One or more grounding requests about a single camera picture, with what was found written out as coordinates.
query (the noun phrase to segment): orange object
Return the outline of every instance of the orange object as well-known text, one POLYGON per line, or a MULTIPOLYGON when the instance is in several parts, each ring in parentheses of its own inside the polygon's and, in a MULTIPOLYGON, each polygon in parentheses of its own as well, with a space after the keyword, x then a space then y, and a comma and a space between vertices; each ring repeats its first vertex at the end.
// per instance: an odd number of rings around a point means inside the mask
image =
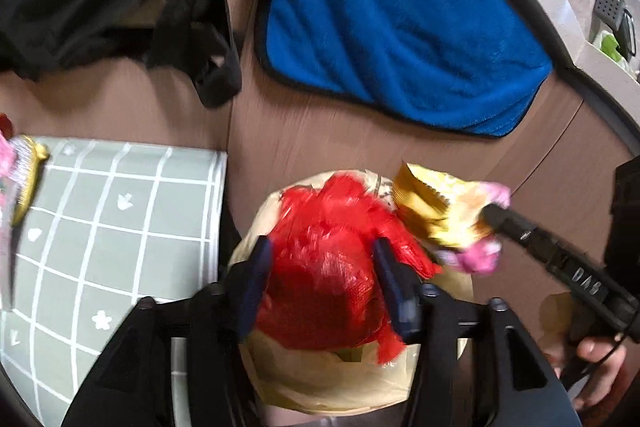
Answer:
POLYGON ((3 112, 0 113, 0 133, 2 133, 5 140, 10 140, 14 137, 14 125, 3 112))
POLYGON ((257 327, 287 349, 336 351, 377 341, 378 362, 404 349, 376 281, 371 243, 391 242, 423 278, 440 272, 415 238, 362 182, 334 174, 322 187, 288 188, 271 230, 273 267, 257 327))

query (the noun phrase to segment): white arrow print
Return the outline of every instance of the white arrow print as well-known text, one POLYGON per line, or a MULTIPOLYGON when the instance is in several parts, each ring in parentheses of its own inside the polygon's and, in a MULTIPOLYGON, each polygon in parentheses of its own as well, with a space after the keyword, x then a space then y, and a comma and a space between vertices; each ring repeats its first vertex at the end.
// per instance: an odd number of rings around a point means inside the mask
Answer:
POLYGON ((133 203, 131 203, 131 194, 127 192, 124 196, 122 194, 118 194, 118 208, 120 210, 127 210, 131 208, 133 203))

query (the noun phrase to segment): black strap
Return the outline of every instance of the black strap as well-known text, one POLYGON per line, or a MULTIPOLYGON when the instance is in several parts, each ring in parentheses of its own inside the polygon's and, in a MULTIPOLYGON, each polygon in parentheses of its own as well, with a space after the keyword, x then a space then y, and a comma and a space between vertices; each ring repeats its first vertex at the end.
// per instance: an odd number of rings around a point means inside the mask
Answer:
POLYGON ((242 78, 227 0, 166 0, 146 64, 188 74, 205 107, 228 102, 242 78))

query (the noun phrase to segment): blue towel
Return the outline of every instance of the blue towel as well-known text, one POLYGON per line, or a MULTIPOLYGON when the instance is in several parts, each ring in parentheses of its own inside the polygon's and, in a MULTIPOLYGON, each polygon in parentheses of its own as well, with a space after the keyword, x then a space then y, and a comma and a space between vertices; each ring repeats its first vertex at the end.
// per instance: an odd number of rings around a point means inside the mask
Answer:
POLYGON ((551 60, 505 0, 271 0, 271 66, 402 118, 504 136, 551 60))

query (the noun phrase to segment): red object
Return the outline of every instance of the red object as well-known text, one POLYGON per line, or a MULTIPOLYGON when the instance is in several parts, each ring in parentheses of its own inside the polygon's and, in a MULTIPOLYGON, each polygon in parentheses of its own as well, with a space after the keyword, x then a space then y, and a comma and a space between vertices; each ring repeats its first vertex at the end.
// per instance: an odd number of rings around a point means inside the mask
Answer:
POLYGON ((257 327, 288 349, 333 351, 378 341, 378 362, 404 344, 376 281, 371 243, 387 237, 424 279, 440 271, 402 222, 362 182, 334 174, 320 190, 288 188, 271 230, 273 267, 257 327))
POLYGON ((5 140, 12 139, 14 137, 14 126, 9 120, 9 117, 3 112, 0 112, 0 133, 4 136, 5 140))

